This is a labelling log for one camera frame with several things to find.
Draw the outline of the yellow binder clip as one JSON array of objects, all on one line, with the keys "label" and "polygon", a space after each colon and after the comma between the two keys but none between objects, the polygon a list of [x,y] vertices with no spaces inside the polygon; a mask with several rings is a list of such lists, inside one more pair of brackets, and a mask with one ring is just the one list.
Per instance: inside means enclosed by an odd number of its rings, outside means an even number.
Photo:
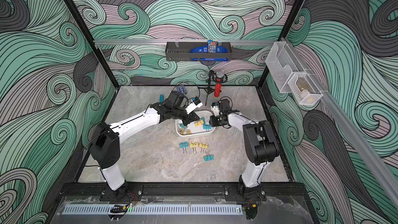
[{"label": "yellow binder clip", "polygon": [[180,129],[179,130],[179,134],[182,135],[182,136],[185,136],[185,135],[191,135],[192,132],[189,129]]},{"label": "yellow binder clip", "polygon": [[190,142],[189,147],[192,148],[193,153],[197,153],[197,147],[199,147],[199,143],[198,142]]},{"label": "yellow binder clip", "polygon": [[201,126],[201,125],[203,125],[203,124],[204,124],[204,121],[203,121],[203,120],[200,120],[200,121],[198,121],[198,122],[195,123],[195,126],[196,126],[196,127],[199,127],[199,126]]},{"label": "yellow binder clip", "polygon": [[208,144],[206,143],[199,143],[199,147],[201,148],[201,153],[205,152],[208,149]]}]

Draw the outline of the white plastic storage box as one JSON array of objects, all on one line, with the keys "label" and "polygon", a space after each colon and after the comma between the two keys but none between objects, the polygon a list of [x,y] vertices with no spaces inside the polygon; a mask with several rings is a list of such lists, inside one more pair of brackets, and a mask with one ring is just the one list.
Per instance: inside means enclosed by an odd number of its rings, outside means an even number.
[{"label": "white plastic storage box", "polygon": [[[213,115],[211,111],[203,110],[203,111],[196,111],[196,114],[201,118],[201,120],[204,121],[204,124],[209,124],[210,117]],[[175,127],[176,127],[176,132],[177,134],[182,137],[182,138],[196,138],[196,137],[201,137],[201,136],[208,136],[211,135],[215,130],[216,127],[213,127],[211,130],[206,131],[203,129],[203,125],[196,127],[195,126],[196,122],[192,122],[187,125],[187,129],[191,130],[192,134],[191,135],[185,135],[182,136],[179,134],[180,124],[183,124],[181,120],[177,119],[175,120]]]}]

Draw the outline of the teal binder clip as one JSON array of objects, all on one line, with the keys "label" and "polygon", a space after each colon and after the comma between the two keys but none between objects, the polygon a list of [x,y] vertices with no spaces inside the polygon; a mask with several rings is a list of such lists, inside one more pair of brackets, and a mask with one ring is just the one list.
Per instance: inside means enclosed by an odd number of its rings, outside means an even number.
[{"label": "teal binder clip", "polygon": [[186,130],[186,129],[187,129],[187,126],[185,126],[185,125],[183,125],[183,124],[180,124],[179,126],[180,126],[180,128],[181,128],[182,130]]},{"label": "teal binder clip", "polygon": [[213,160],[214,160],[214,156],[210,153],[210,151],[205,151],[204,161],[208,162],[208,161],[213,161]]},{"label": "teal binder clip", "polygon": [[187,153],[187,148],[189,148],[188,142],[179,143],[179,148],[183,151],[183,153]]},{"label": "teal binder clip", "polygon": [[212,129],[212,126],[210,124],[204,124],[203,125],[203,129],[206,130],[206,131],[209,131],[209,130]]}]

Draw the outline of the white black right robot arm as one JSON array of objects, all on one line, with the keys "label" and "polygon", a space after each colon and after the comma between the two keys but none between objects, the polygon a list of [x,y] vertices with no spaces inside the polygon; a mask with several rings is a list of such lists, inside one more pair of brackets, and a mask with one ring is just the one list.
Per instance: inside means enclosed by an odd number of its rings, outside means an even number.
[{"label": "white black right robot arm", "polygon": [[232,108],[228,99],[211,104],[213,115],[210,117],[212,127],[236,128],[244,137],[245,153],[248,162],[239,178],[238,193],[249,197],[261,191],[260,185],[266,168],[280,155],[276,136],[267,120],[254,121]]}]

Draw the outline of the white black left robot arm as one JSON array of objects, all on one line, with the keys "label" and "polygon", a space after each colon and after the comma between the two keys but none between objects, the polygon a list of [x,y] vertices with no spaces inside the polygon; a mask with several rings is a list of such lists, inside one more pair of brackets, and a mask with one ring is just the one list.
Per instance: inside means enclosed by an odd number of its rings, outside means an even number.
[{"label": "white black left robot arm", "polygon": [[181,120],[184,125],[199,121],[200,117],[195,110],[202,106],[203,103],[197,96],[188,99],[183,93],[171,91],[163,102],[149,104],[135,116],[112,124],[98,124],[87,149],[98,163],[109,188],[117,191],[125,185],[119,166],[120,144],[146,128],[169,119]]}]

